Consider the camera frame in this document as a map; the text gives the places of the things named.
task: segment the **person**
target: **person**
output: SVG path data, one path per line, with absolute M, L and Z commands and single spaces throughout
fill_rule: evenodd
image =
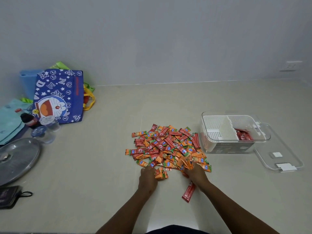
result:
M 209 182 L 202 167 L 194 163 L 191 170 L 185 169 L 191 181 L 203 192 L 220 214 L 232 234 L 241 233 L 265 233 L 278 234 L 273 228 L 239 206 L 226 196 L 220 189 Z M 104 224 L 96 234 L 131 234 L 138 215 L 146 201 L 157 187 L 155 169 L 151 167 L 141 169 L 138 189 L 134 195 L 121 207 L 117 213 Z M 192 228 L 170 225 L 161 229 L 153 230 L 148 234 L 204 234 Z

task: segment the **black loop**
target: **black loop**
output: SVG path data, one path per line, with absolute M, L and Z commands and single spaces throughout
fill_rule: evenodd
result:
M 21 195 L 20 195 L 20 197 L 31 197 L 33 195 L 33 193 L 32 192 L 30 192 L 30 191 L 24 191 L 23 193 L 21 193 Z

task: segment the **person's right arm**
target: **person's right arm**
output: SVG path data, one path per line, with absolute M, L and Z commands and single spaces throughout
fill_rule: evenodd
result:
M 209 198 L 232 234 L 279 234 L 269 225 L 252 215 L 211 184 L 204 169 L 196 163 L 191 170 L 185 169 L 192 182 Z

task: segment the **blue bag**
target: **blue bag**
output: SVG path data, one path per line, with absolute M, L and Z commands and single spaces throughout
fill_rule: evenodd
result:
M 37 74 L 33 115 L 39 121 L 53 115 L 59 124 L 79 122 L 83 94 L 81 70 L 47 69 Z

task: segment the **gray wall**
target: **gray wall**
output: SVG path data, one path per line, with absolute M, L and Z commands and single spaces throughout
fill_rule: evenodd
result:
M 92 85 L 297 77 L 312 0 L 0 0 L 1 90 L 63 61 Z

